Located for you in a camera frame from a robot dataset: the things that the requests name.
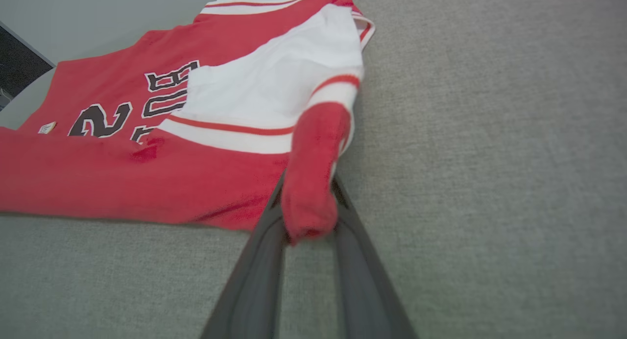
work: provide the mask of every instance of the gray fabric surface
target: gray fabric surface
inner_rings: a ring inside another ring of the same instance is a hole
[[[339,173],[423,339],[627,337],[627,0],[356,0],[378,30]],[[194,338],[246,235],[2,216],[7,338]],[[337,338],[290,249],[285,339]]]

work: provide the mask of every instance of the clothing tag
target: clothing tag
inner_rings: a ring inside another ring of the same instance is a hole
[[[56,126],[56,121],[50,122],[49,124],[45,124],[41,126],[40,131],[38,133],[48,134],[54,127]]]

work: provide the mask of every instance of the white fabric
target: white fabric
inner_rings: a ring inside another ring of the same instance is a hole
[[[172,116],[198,124],[183,124],[181,120],[173,124],[173,118],[165,120],[159,129],[223,149],[289,152],[291,134],[289,139],[277,139],[275,134],[242,133],[246,129],[240,129],[234,137],[200,126],[208,122],[233,125],[236,131],[238,127],[289,129],[308,105],[315,104],[310,96],[325,80],[344,74],[361,78],[361,46],[351,12],[351,8],[328,4],[300,26],[247,56],[220,66],[194,69],[188,79],[187,103]],[[325,101],[340,102],[351,111],[356,92],[354,86],[342,84],[318,89],[316,95],[320,93]],[[195,126],[195,134],[183,129],[186,125]]]

